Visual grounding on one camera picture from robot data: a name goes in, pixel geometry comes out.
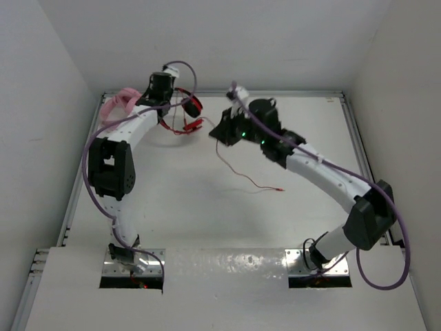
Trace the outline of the red black headphones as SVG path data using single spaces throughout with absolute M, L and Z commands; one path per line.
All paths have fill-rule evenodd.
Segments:
M 173 132 L 175 135 L 191 134 L 200 130 L 203 124 L 203 119 L 201 117 L 203 105 L 200 100 L 195 96 L 191 97 L 190 91 L 183 88 L 175 88 L 174 92 L 176 94 L 180 94 L 182 96 L 182 99 L 184 99 L 185 97 L 190 98 L 188 102 L 182 105 L 183 127 L 181 130 L 177 130 L 174 127 L 175 116 L 173 116 L 172 119 L 172 126 L 167 125 L 163 119 L 159 123 L 162 125 L 163 128 Z

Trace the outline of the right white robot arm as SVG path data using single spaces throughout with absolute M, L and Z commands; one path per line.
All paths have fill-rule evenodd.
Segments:
M 282 127 L 274 99 L 254 100 L 248 108 L 249 113 L 240 108 L 224 110 L 210 137 L 227 147 L 242 139 L 258 144 L 270 161 L 320 188 L 348 214 L 344 224 L 322 234 L 310 246 L 313 265 L 321 268 L 356 248 L 372 249 L 396 221 L 388 202 L 393 197 L 391 186 L 379 181 L 378 187 L 372 188 L 359 178 L 326 166 L 305 138 Z

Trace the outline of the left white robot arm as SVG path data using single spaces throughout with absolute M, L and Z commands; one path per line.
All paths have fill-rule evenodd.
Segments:
M 101 108 L 101 128 L 86 147 L 83 178 L 94 202 L 109 220 L 110 256 L 123 263 L 133 262 L 140 252 L 139 234 L 125 207 L 136 181 L 133 151 L 170 110 L 178 77 L 176 68 L 165 66 L 151 74 L 144 93 L 131 88 L 120 90 Z

